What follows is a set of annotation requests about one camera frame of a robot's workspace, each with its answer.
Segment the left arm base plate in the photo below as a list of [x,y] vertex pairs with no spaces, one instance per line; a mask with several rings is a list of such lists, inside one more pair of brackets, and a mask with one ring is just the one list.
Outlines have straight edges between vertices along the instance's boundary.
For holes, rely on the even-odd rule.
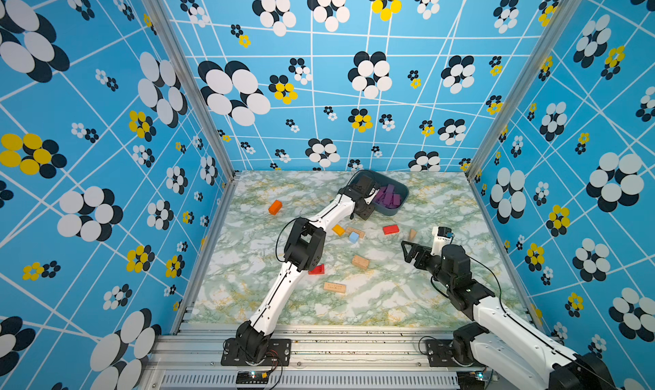
[[259,346],[251,354],[242,348],[235,338],[223,343],[221,366],[230,367],[276,367],[289,366],[292,341],[288,339],[269,339],[264,347]]

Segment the purple cube brick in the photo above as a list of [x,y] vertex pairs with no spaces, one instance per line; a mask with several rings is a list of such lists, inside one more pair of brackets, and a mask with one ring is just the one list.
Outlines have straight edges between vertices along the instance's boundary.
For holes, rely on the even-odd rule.
[[395,204],[395,186],[394,185],[388,185],[385,188],[385,194],[383,198],[383,204],[385,206],[389,205],[394,205]]

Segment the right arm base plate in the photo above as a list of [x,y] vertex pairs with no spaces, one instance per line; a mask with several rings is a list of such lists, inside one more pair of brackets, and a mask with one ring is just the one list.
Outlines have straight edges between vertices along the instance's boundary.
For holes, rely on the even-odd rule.
[[430,367],[443,368],[483,368],[477,362],[461,362],[455,358],[452,340],[428,337],[421,341],[421,352],[426,356]]

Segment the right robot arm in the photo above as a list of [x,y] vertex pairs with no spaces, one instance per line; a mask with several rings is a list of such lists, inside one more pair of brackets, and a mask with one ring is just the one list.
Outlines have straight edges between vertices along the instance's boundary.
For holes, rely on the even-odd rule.
[[482,364],[518,389],[614,389],[605,363],[579,354],[545,335],[505,307],[472,275],[470,257],[460,245],[446,244],[439,254],[403,241],[404,260],[429,272],[433,287],[470,324],[453,333],[452,357],[458,364]]

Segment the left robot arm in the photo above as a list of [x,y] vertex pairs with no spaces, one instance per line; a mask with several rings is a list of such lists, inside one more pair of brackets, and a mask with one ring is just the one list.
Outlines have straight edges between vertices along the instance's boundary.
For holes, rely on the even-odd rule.
[[281,269],[254,314],[235,333],[235,343],[249,362],[259,363],[266,356],[269,341],[281,311],[299,281],[319,265],[327,232],[346,218],[356,215],[366,220],[375,210],[373,200],[379,183],[368,175],[355,185],[339,189],[334,200],[319,213],[290,222],[291,231],[283,247]]

